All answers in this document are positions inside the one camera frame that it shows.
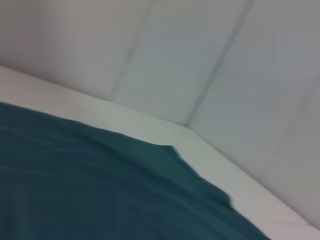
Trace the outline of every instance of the white wall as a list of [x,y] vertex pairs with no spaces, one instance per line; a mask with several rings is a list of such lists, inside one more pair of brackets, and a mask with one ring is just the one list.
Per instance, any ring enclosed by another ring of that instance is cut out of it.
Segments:
[[108,99],[151,0],[3,0],[0,64]]
[[191,128],[320,228],[319,9],[255,0]]
[[247,0],[4,0],[0,64],[184,124]]
[[246,0],[156,0],[114,100],[184,124]]

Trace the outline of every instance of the mattress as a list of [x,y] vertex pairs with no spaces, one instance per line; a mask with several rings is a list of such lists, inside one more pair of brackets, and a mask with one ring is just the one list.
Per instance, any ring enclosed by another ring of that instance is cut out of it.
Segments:
[[320,239],[320,231],[188,128],[2,66],[0,102],[174,146],[202,177],[228,193],[234,207],[267,236]]

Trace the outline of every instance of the white mattress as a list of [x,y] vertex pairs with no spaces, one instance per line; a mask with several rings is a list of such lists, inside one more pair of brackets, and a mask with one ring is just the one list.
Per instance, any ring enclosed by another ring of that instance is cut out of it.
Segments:
[[172,145],[201,176],[227,192],[235,208],[274,240],[320,240],[320,231],[188,128],[0,66],[6,102],[159,145]]

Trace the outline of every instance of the teal fabric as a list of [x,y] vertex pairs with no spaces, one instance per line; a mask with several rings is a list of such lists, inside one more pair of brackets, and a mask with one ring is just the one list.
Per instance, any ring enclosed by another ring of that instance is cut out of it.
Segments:
[[0,103],[3,240],[267,240],[161,146]]

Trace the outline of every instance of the bed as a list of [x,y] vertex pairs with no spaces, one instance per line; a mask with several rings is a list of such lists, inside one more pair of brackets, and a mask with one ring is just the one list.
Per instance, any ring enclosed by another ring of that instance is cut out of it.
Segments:
[[320,231],[183,126],[0,66],[0,102],[75,120],[157,145],[174,146],[203,178],[274,240],[319,240]]

